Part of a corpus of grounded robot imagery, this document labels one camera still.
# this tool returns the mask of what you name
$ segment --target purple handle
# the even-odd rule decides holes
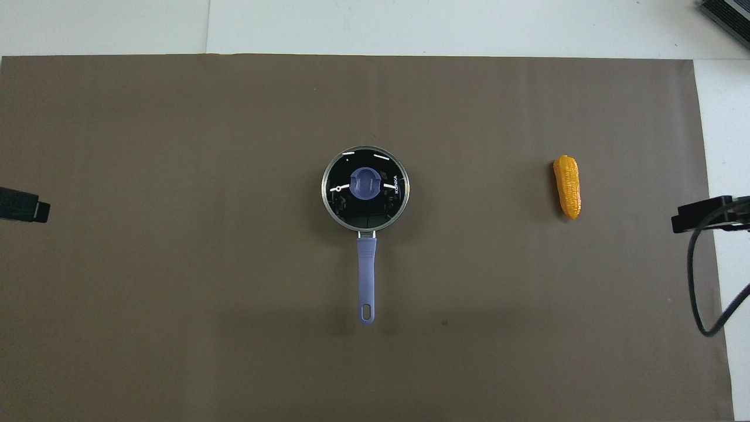
[[[377,239],[357,239],[359,256],[359,321],[372,324],[375,321],[375,248]]]

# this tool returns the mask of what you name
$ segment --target handle hole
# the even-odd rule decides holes
[[[369,321],[372,317],[372,311],[370,309],[370,305],[362,305],[362,319],[365,321]]]

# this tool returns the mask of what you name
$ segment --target metal rim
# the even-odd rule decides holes
[[[388,220],[385,224],[379,225],[379,226],[377,226],[375,228],[362,229],[362,228],[354,227],[352,225],[348,225],[345,222],[342,222],[341,219],[339,219],[336,216],[336,213],[333,212],[333,209],[331,209],[331,206],[328,203],[328,197],[326,196],[327,195],[326,187],[325,187],[326,186],[326,180],[328,179],[328,176],[329,176],[329,173],[331,172],[331,168],[333,167],[333,164],[335,164],[335,162],[338,161],[339,157],[341,157],[341,155],[344,154],[345,152],[358,151],[360,149],[372,149],[372,150],[375,150],[377,152],[381,152],[383,155],[385,155],[386,157],[390,158],[394,162],[394,164],[396,164],[396,167],[398,167],[398,169],[401,170],[401,173],[403,174],[403,177],[404,177],[403,178],[404,195],[403,195],[403,203],[401,204],[401,208],[398,209],[398,211],[396,212],[396,214],[393,216],[392,219]],[[407,169],[405,169],[404,165],[401,164],[401,161],[398,161],[398,158],[394,157],[393,154],[391,154],[390,152],[384,150],[383,148],[378,148],[377,146],[368,146],[368,145],[355,146],[353,148],[348,148],[348,149],[345,149],[344,151],[339,152],[331,160],[331,162],[328,163],[328,167],[325,168],[325,172],[323,173],[323,179],[320,182],[320,196],[323,199],[323,206],[325,206],[326,207],[325,209],[328,210],[328,214],[330,214],[331,217],[333,217],[333,219],[338,224],[343,225],[345,228],[348,228],[348,229],[354,230],[354,231],[378,231],[378,230],[382,230],[382,229],[388,227],[389,225],[393,224],[393,222],[395,222],[398,219],[398,217],[401,215],[401,213],[404,211],[404,208],[407,207],[407,203],[409,202],[409,195],[410,195],[409,192],[410,191],[411,191],[411,188],[410,188],[410,184],[409,184],[409,175],[407,174]]]

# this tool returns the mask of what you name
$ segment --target brown surface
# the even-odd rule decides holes
[[[707,197],[691,62],[4,57],[0,95],[0,184],[52,204],[0,222],[7,420],[732,418],[670,230]],[[319,193],[358,144],[412,180],[372,327]]]

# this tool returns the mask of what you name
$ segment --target corn cob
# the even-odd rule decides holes
[[[581,213],[581,183],[578,181],[578,164],[573,157],[561,155],[552,168],[557,179],[557,193],[560,196],[562,211],[570,219],[577,219]]]

